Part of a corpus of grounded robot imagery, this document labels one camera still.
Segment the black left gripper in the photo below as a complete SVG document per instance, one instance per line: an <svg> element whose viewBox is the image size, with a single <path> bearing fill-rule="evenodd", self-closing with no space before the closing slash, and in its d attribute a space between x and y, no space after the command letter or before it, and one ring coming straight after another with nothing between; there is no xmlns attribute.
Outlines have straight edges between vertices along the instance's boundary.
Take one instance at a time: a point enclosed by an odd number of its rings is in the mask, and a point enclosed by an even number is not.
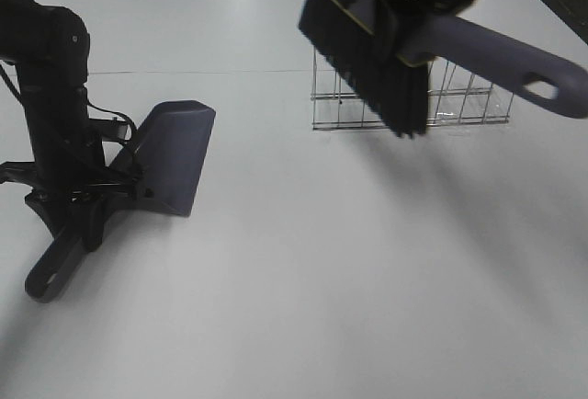
<svg viewBox="0 0 588 399"><path fill-rule="evenodd" d="M90 118L61 134L52 122L28 116L27 129L33 159L2 163L1 182L26 185L39 203L54 203L60 211L80 201L82 243L86 252L95 252L110 217L133 209L138 197L138 161L130 149L136 124L127 116ZM130 165L121 170L107 165L104 142L119 144Z"/></svg>

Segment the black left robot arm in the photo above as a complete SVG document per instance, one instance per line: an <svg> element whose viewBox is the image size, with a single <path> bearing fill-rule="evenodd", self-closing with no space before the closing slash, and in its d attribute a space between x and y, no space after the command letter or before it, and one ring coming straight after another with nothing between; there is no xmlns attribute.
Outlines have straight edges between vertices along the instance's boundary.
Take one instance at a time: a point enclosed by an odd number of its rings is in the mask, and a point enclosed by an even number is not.
<svg viewBox="0 0 588 399"><path fill-rule="evenodd" d="M105 162L103 144L127 149L137 127L120 112L112 120L89 117L89 52L89 32L72 10L1 0L1 63L14 66L17 79L1 77L23 108L33 153L30 162L2 163L1 180L29 186L27 203L51 233L79 237L94 251L107 199L135 195L141 170L118 172Z"/></svg>

